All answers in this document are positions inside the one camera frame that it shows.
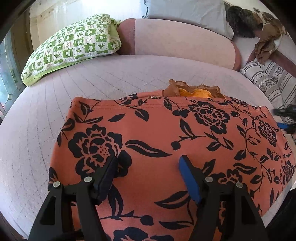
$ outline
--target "gray pillow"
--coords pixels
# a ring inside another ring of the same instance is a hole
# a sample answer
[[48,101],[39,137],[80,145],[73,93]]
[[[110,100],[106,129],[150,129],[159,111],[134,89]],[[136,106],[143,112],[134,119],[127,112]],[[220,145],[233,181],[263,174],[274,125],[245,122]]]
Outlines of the gray pillow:
[[147,11],[143,18],[188,23],[233,38],[223,0],[144,0],[144,4]]

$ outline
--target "green checkered pillow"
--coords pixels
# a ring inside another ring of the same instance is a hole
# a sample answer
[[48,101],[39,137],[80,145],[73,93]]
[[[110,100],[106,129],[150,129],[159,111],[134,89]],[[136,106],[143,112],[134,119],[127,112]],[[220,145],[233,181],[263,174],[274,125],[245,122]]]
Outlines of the green checkered pillow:
[[55,70],[115,53],[121,47],[117,24],[108,14],[98,14],[61,29],[31,54],[22,81],[31,86]]

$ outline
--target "blue object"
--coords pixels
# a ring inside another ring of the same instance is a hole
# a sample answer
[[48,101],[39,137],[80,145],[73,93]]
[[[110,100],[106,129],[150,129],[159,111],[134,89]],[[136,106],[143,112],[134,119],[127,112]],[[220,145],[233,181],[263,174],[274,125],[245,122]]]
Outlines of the blue object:
[[196,204],[199,204],[201,201],[200,187],[196,183],[183,157],[179,159],[179,170],[185,182],[185,185],[187,187],[190,197],[192,198],[193,201],[195,201]]
[[288,128],[288,125],[286,125],[286,124],[284,124],[284,123],[279,123],[279,122],[277,122],[276,124],[277,124],[277,126],[278,126],[279,128],[281,128],[281,129],[283,129],[283,130],[285,130],[285,129]]

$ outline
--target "orange floral fabric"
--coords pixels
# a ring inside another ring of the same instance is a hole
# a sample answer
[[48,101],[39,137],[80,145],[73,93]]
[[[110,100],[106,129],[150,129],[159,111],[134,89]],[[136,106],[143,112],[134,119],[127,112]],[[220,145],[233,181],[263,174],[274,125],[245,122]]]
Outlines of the orange floral fabric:
[[[118,157],[108,197],[97,207],[109,240],[189,239],[197,206],[178,170],[181,155],[219,183],[246,185],[260,215],[291,179],[294,156],[266,107],[235,98],[139,96],[76,97],[52,154],[49,188],[56,180],[78,183]],[[216,237],[224,210],[221,203]],[[73,220],[78,228],[75,206]]]

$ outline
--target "silver screw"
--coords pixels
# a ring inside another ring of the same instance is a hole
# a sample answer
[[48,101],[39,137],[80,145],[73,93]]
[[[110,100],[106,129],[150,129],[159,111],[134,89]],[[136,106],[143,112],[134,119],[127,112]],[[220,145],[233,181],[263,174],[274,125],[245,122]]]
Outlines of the silver screw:
[[238,188],[243,188],[244,187],[244,185],[242,184],[242,183],[236,183],[235,184]]
[[211,183],[213,181],[213,179],[211,177],[205,177],[205,181],[207,183]]
[[89,182],[92,181],[92,177],[85,177],[85,178],[84,178],[84,181],[85,181],[86,183],[89,183]]
[[58,188],[61,185],[61,183],[59,181],[56,181],[52,185],[54,188]]

